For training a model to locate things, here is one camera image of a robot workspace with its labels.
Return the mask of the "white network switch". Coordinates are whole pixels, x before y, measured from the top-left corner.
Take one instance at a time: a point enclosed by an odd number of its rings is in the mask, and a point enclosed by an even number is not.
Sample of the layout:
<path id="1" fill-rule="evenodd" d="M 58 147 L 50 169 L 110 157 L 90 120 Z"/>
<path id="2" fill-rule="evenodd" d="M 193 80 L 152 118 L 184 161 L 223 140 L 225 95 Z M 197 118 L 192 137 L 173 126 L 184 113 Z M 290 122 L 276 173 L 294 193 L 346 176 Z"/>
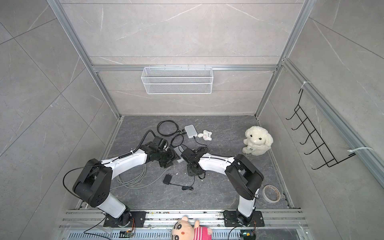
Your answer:
<path id="1" fill-rule="evenodd" d="M 182 157 L 182 153 L 184 151 L 184 148 L 182 146 L 177 146 L 176 148 L 174 148 L 174 151 L 175 151 L 176 155 L 178 156 L 177 162 L 182 163 L 184 161 L 184 159 Z"/>
<path id="2" fill-rule="evenodd" d="M 198 136 L 198 133 L 193 125 L 185 126 L 185 132 L 189 139 L 192 139 Z"/>

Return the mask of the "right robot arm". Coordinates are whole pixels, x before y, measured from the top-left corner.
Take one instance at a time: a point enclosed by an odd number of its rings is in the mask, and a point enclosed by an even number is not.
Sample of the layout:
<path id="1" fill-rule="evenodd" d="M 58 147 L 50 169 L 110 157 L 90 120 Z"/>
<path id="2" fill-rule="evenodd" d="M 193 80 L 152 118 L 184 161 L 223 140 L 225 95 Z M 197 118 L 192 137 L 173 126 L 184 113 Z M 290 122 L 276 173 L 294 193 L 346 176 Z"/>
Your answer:
<path id="1" fill-rule="evenodd" d="M 207 171 L 227 176 L 235 191 L 239 194 L 239 204 L 234 214 L 225 218 L 235 225 L 249 226 L 255 212 L 256 199 L 264 176 L 244 155 L 235 157 L 216 156 L 208 153 L 207 148 L 197 150 L 185 149 L 181 158 L 187 163 L 188 175 L 191 177 L 205 175 Z"/>

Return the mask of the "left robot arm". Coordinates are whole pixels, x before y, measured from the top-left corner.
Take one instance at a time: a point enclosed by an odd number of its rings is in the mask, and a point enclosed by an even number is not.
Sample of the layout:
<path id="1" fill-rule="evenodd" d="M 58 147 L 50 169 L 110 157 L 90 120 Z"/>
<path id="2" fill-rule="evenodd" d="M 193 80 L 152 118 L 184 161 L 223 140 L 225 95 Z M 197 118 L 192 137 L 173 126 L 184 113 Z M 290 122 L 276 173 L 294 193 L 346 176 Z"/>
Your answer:
<path id="1" fill-rule="evenodd" d="M 67 186 L 64 188 L 91 207 L 102 210 L 115 225 L 125 227 L 133 223 L 130 208 L 110 193 L 112 180 L 134 167 L 153 161 L 159 162 L 162 168 L 168 168 L 177 158 L 167 140 L 148 130 L 138 146 L 130 152 L 102 161 L 89 160 L 79 168 L 81 173 L 72 189 Z"/>

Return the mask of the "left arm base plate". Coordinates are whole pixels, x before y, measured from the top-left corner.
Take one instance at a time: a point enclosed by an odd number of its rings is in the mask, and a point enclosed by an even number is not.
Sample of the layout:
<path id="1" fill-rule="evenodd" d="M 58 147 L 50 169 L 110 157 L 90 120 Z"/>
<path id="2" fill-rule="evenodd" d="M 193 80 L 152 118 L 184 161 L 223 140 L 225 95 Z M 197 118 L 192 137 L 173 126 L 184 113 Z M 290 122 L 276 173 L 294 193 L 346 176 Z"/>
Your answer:
<path id="1" fill-rule="evenodd" d="M 147 212 L 142 211 L 125 211 L 119 218 L 113 218 L 111 215 L 106 215 L 104 227 L 111 228 L 142 228 L 146 219 Z"/>

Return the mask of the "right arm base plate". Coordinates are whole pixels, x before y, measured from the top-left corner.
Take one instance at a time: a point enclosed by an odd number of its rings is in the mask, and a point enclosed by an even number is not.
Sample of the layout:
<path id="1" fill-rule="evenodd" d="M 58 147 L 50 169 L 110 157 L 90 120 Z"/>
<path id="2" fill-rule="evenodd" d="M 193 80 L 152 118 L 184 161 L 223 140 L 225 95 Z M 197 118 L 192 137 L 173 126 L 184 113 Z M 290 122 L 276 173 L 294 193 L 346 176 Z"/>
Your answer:
<path id="1" fill-rule="evenodd" d="M 239 211 L 223 211 L 226 227 L 264 227 L 261 211 L 253 211 L 250 217 L 244 217 Z"/>

